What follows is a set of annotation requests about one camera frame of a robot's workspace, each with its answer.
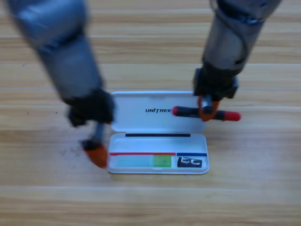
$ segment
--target blue stripe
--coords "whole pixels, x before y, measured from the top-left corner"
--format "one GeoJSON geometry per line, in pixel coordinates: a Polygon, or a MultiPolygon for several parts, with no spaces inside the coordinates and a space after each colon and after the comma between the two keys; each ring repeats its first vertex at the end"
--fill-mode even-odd
{"type": "Polygon", "coordinates": [[[203,157],[207,157],[207,153],[177,153],[177,156],[203,156],[203,157]]]}

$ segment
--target unitree logo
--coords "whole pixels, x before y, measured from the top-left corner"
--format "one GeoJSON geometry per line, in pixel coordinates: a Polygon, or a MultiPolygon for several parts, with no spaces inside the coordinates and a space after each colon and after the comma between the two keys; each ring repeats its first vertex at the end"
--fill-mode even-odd
{"type": "Polygon", "coordinates": [[[155,113],[158,113],[158,112],[171,112],[171,109],[145,109],[145,112],[155,112],[155,113]]]}

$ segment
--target black label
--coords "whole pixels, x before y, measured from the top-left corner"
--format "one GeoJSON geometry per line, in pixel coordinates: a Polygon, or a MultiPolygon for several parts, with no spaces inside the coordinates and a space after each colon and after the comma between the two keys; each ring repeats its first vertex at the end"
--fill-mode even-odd
{"type": "Polygon", "coordinates": [[[155,113],[159,113],[159,112],[171,112],[172,109],[145,109],[145,112],[155,112],[155,113]]]}
{"type": "Polygon", "coordinates": [[[202,168],[202,160],[180,157],[178,167],[202,168]]]}

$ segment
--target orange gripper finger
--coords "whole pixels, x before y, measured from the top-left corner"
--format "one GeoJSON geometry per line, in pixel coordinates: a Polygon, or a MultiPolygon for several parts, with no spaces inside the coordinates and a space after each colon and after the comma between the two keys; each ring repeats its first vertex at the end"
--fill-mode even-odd
{"type": "Polygon", "coordinates": [[[219,101],[213,101],[212,102],[212,105],[213,105],[212,113],[205,114],[205,113],[203,113],[203,110],[202,110],[202,97],[199,97],[198,98],[198,114],[199,114],[200,118],[203,121],[209,121],[209,120],[213,119],[217,113],[219,103],[220,103],[219,101]]]}
{"type": "Polygon", "coordinates": [[[108,152],[103,145],[93,150],[85,150],[85,152],[96,166],[102,169],[107,167],[108,152]]]}

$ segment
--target black slot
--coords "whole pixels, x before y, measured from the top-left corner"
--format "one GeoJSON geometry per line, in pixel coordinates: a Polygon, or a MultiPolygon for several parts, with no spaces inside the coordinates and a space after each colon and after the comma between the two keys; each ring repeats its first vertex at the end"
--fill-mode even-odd
{"type": "Polygon", "coordinates": [[[190,133],[126,133],[126,137],[190,137],[190,133]]]}

